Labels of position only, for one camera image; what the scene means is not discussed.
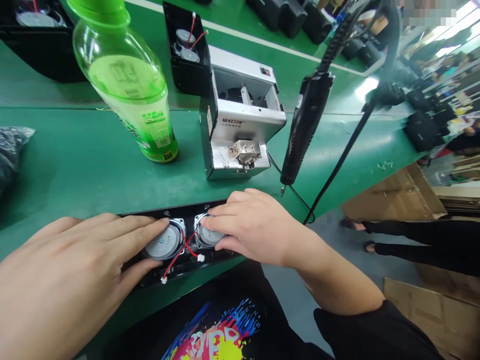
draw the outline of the sleeve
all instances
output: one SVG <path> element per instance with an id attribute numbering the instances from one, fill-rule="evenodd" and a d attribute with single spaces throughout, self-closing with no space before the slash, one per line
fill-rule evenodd
<path id="1" fill-rule="evenodd" d="M 388 300 L 378 310 L 360 315 L 316 309 L 313 316 L 337 360 L 443 359 L 428 336 Z"/>

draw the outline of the green table surface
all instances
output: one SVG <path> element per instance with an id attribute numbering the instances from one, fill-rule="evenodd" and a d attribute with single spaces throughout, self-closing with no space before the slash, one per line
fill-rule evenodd
<path id="1" fill-rule="evenodd" d="M 36 129 L 22 152 L 14 184 L 1 198 L 0 260 L 35 231 L 63 216 L 88 218 L 105 212 L 121 214 L 187 205 L 226 199 L 232 191 L 245 188 L 257 188 L 272 195 L 300 221 L 306 216 L 306 207 L 289 188 L 280 197 L 280 175 L 273 167 L 249 179 L 207 181 L 200 140 L 199 98 L 178 92 L 173 84 L 163 14 L 146 8 L 147 1 L 135 0 L 135 3 L 140 5 L 127 4 L 132 27 L 157 52 L 164 65 L 171 121 L 180 146 L 178 158 L 165 165 L 149 161 L 111 111 L 95 110 L 106 105 L 90 84 L 55 83 L 33 71 L 0 42 L 0 126 Z M 241 0 L 214 0 L 211 7 L 190 0 L 177 3 L 197 11 L 207 21 L 310 56 L 321 57 L 325 51 L 322 45 L 312 45 L 302 32 L 293 40 L 281 32 L 271 33 Z M 236 20 L 226 16 L 226 7 L 238 14 Z M 225 31 L 210 31 L 208 42 L 274 68 L 279 98 L 288 112 L 289 123 L 272 138 L 268 149 L 282 166 L 300 83 L 318 61 Z M 338 68 L 332 68 L 332 72 L 336 79 L 329 102 L 294 184 L 308 204 L 313 203 L 337 163 L 364 103 L 359 91 L 366 81 L 364 77 Z M 370 118 L 319 203 L 316 215 L 340 206 L 417 160 L 419 154 L 401 130 L 408 113 L 408 108 L 398 106 L 389 112 L 377 111 Z M 385 161 L 391 161 L 393 167 L 381 169 L 379 163 Z M 241 260 L 135 292 L 90 346 L 102 345 Z"/>

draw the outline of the leg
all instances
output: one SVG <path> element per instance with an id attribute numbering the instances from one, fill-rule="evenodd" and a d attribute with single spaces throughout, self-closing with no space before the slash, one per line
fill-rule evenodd
<path id="1" fill-rule="evenodd" d="M 403 235 L 418 243 L 443 249 L 453 247 L 462 250 L 480 251 L 480 241 L 475 234 L 480 232 L 480 222 L 441 220 L 430 222 L 381 221 L 363 222 L 368 233 Z"/>
<path id="2" fill-rule="evenodd" d="M 467 253 L 448 252 L 433 246 L 412 246 L 397 244 L 375 244 L 379 255 L 391 255 L 414 263 L 433 265 L 472 276 L 480 276 L 480 258 Z"/>

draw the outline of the finger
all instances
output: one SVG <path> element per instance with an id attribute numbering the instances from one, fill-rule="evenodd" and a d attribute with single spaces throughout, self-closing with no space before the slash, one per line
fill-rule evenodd
<path id="1" fill-rule="evenodd" d="M 234 235 L 237 228 L 237 217 L 234 215 L 206 216 L 200 223 L 209 230 Z"/>
<path id="2" fill-rule="evenodd" d="M 212 207 L 208 210 L 208 213 L 213 216 L 220 215 L 237 215 L 242 208 L 242 205 L 238 202 L 226 203 L 224 205 L 219 205 Z"/>
<path id="3" fill-rule="evenodd" d="M 44 239 L 54 235 L 58 235 L 68 229 L 75 227 L 78 224 L 81 224 L 82 222 L 82 219 L 76 217 L 61 217 L 58 220 L 55 220 L 54 222 L 51 222 L 47 226 L 44 226 L 40 230 L 38 230 L 35 234 L 33 234 L 30 239 L 28 239 L 26 244 L 38 239 Z"/>
<path id="4" fill-rule="evenodd" d="M 160 235 L 169 224 L 170 219 L 164 217 L 109 241 L 112 246 L 114 259 L 121 263 L 130 260 L 147 246 L 153 238 Z"/>
<path id="5" fill-rule="evenodd" d="M 255 194 L 255 195 L 265 194 L 263 191 L 260 191 L 260 190 L 257 190 L 257 189 L 251 188 L 251 187 L 246 188 L 244 191 L 247 194 Z"/>
<path id="6" fill-rule="evenodd" d="M 126 216 L 107 222 L 89 230 L 89 238 L 94 241 L 110 241 L 142 229 L 156 220 L 149 216 Z"/>
<path id="7" fill-rule="evenodd" d="M 116 290 L 117 300 L 122 302 L 128 296 L 128 294 L 130 294 L 135 285 L 137 285 L 150 270 L 159 267 L 162 264 L 162 261 L 155 261 L 153 259 L 146 258 L 129 267 L 120 276 L 120 282 L 118 283 Z"/>
<path id="8" fill-rule="evenodd" d="M 251 196 L 243 191 L 234 191 L 228 197 L 226 203 L 241 203 L 250 199 Z"/>
<path id="9" fill-rule="evenodd" d="M 222 238 L 218 244 L 215 246 L 215 250 L 219 251 L 222 249 L 231 250 L 235 253 L 247 256 L 247 249 L 242 245 L 240 240 L 235 236 L 225 236 Z"/>
<path id="10" fill-rule="evenodd" d="M 79 232 L 96 228 L 99 225 L 107 224 L 118 219 L 120 219 L 120 216 L 106 212 L 82 221 L 78 225 L 72 227 L 69 232 Z"/>

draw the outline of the green bottle cap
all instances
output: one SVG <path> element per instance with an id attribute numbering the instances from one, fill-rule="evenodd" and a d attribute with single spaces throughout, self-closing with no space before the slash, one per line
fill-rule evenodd
<path id="1" fill-rule="evenodd" d="M 86 22 L 110 28 L 130 24 L 124 0 L 67 0 L 68 6 Z"/>

